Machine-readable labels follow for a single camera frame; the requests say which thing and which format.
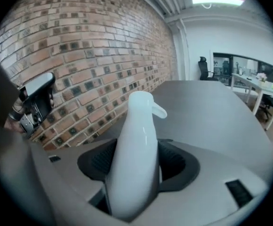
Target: brick wall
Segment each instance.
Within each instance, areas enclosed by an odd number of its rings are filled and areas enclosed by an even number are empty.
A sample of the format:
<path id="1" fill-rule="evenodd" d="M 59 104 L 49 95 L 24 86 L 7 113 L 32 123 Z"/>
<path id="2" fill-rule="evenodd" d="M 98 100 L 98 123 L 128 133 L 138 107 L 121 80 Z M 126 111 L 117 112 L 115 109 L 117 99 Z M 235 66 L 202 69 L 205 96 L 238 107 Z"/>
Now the brick wall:
<path id="1" fill-rule="evenodd" d="M 91 142 L 131 92 L 177 79 L 171 31 L 143 0 L 19 0 L 0 25 L 0 62 L 18 85 L 55 74 L 55 108 L 32 138 L 46 150 Z"/>

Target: black slot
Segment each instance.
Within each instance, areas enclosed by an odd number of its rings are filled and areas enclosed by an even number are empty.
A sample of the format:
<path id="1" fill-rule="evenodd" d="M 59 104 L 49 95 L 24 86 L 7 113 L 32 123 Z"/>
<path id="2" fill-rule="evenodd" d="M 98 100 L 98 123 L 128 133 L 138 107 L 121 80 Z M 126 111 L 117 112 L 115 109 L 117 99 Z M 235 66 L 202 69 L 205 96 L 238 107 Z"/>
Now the black slot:
<path id="1" fill-rule="evenodd" d="M 233 198 L 237 202 L 239 208 L 243 207 L 253 199 L 253 196 L 248 192 L 244 185 L 239 180 L 226 182 L 225 185 L 231 192 Z"/>
<path id="2" fill-rule="evenodd" d="M 50 159 L 51 162 L 56 162 L 56 161 L 61 160 L 61 158 L 59 156 L 56 156 L 56 155 L 55 156 L 50 156 L 49 159 Z"/>

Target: office chair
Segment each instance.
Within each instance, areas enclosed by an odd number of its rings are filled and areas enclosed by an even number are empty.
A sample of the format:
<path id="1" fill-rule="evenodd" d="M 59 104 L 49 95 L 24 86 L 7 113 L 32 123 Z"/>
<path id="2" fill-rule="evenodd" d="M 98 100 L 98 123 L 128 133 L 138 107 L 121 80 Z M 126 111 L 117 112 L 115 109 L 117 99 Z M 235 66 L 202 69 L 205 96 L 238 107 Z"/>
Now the office chair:
<path id="1" fill-rule="evenodd" d="M 205 57 L 201 57 L 201 60 L 198 61 L 198 66 L 201 70 L 201 77 L 199 79 L 201 81 L 218 81 L 218 79 L 214 78 L 214 72 L 208 71 L 208 64 L 206 61 Z"/>
<path id="2" fill-rule="evenodd" d="M 271 70 L 270 72 L 266 72 L 267 75 L 267 81 L 273 83 L 273 70 Z M 273 97 L 269 96 L 269 95 L 263 95 L 262 96 L 262 100 L 263 104 L 261 106 L 259 106 L 259 108 L 265 113 L 266 115 L 266 120 L 265 122 L 268 122 L 269 118 L 272 116 L 272 114 L 269 113 L 269 109 L 270 107 L 273 107 Z"/>

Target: fluorescent light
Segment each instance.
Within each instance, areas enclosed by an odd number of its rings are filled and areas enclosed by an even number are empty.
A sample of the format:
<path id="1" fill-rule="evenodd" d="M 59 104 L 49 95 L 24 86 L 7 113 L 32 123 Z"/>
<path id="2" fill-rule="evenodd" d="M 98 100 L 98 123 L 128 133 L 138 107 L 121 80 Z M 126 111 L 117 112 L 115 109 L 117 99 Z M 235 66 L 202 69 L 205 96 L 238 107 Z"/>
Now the fluorescent light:
<path id="1" fill-rule="evenodd" d="M 240 6 L 244 0 L 192 0 L 193 4 L 198 3 L 227 3 Z"/>

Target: desk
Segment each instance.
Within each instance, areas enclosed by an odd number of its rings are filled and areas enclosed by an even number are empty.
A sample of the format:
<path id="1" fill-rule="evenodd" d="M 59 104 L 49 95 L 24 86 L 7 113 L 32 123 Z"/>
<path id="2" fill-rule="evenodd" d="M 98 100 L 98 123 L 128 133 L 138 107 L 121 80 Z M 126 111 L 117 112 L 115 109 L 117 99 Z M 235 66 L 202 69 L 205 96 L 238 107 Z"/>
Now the desk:
<path id="1" fill-rule="evenodd" d="M 256 78 L 252 78 L 252 80 L 250 81 L 250 80 L 247 79 L 247 77 L 248 76 L 238 75 L 236 73 L 232 73 L 231 90 L 233 90 L 235 79 L 239 79 L 239 80 L 243 81 L 245 84 L 247 84 L 249 86 L 249 92 L 248 92 L 248 96 L 247 96 L 247 100 L 246 100 L 246 103 L 247 103 L 249 101 L 249 96 L 250 96 L 251 89 L 252 88 L 256 89 L 256 92 L 258 93 L 258 98 L 257 98 L 257 101 L 255 103 L 255 107 L 253 109 L 253 114 L 255 115 L 257 113 L 257 110 L 258 110 L 259 106 L 260 106 L 263 94 L 273 96 L 273 89 L 272 88 L 261 87 L 260 83 L 259 83 L 259 80 L 257 80 Z M 273 123 L 273 116 L 271 117 L 271 119 L 270 119 L 268 125 L 266 126 L 265 130 L 268 130 L 272 123 Z"/>
<path id="2" fill-rule="evenodd" d="M 165 119 L 153 116 L 157 138 L 173 139 L 235 159 L 267 183 L 273 178 L 273 145 L 239 97 L 218 81 L 165 81 L 152 92 Z M 95 141 L 118 138 L 125 117 Z"/>

